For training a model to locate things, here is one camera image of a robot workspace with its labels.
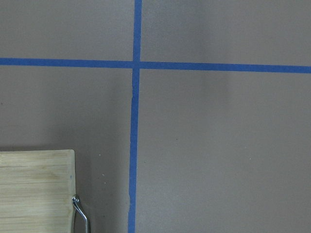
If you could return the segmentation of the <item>bamboo cutting board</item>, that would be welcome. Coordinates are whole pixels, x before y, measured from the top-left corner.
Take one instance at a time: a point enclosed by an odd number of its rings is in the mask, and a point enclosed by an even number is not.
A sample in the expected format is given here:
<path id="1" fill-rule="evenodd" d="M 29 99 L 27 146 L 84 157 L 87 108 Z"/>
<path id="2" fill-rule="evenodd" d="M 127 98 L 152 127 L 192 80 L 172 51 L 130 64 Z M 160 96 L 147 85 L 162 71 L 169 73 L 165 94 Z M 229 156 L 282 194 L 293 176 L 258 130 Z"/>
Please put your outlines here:
<path id="1" fill-rule="evenodd" d="M 4 151 L 0 154 L 0 231 L 71 233 L 73 150 Z"/>

